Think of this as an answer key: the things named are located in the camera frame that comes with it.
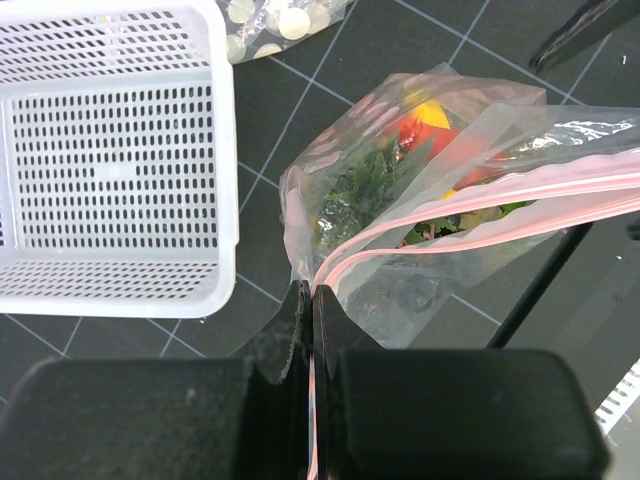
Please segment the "pink-zipper clear zip bag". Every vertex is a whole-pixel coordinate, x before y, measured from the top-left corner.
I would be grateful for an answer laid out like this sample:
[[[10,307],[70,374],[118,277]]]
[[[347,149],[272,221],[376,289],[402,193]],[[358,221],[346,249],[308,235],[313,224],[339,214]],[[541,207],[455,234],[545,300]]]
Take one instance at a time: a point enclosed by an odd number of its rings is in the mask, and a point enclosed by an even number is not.
[[[422,102],[460,133],[366,225],[317,221],[348,159]],[[542,88],[447,64],[396,73],[316,137],[279,183],[293,275],[329,287],[378,344],[410,345],[441,305],[554,233],[639,207],[639,111],[551,105]]]

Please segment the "white perforated plastic basket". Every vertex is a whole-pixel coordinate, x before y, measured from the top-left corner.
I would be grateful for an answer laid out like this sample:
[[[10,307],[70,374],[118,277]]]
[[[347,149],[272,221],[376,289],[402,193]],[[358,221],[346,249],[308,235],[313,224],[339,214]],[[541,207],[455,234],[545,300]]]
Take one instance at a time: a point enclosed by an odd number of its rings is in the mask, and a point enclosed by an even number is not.
[[[206,317],[238,241],[219,7],[3,2],[2,311]]]

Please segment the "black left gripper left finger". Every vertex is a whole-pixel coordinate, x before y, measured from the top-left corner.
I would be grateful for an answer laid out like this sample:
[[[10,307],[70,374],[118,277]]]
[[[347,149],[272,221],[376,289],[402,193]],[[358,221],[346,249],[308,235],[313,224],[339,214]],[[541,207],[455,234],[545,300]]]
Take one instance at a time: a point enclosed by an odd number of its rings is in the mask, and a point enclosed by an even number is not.
[[[308,285],[232,355],[33,366],[1,417],[5,479],[302,479]]]

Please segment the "yellow toy banana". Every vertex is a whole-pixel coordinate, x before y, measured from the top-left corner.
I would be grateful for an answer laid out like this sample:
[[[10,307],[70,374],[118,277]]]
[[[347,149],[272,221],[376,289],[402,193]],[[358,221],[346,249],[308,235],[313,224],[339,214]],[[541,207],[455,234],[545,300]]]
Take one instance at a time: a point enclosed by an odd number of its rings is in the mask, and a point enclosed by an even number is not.
[[[443,107],[435,100],[430,99],[420,103],[411,110],[410,118],[421,124],[435,128],[451,128],[449,119]]]

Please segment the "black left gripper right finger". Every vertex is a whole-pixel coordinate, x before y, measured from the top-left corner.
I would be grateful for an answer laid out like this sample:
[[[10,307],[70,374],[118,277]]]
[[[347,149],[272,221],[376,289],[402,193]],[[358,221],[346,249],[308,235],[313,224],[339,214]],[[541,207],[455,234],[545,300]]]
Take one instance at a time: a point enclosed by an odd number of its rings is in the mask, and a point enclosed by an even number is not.
[[[601,479],[580,382],[544,350],[387,350],[333,291],[312,300],[314,479]]]

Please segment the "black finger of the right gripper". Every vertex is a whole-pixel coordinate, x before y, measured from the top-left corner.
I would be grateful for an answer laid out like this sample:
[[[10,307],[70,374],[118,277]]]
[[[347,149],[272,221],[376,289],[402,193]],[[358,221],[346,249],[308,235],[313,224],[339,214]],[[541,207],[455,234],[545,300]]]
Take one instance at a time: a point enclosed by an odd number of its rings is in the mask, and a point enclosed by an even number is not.
[[[528,62],[533,70],[564,63],[639,16],[639,0],[586,1],[537,49]]]

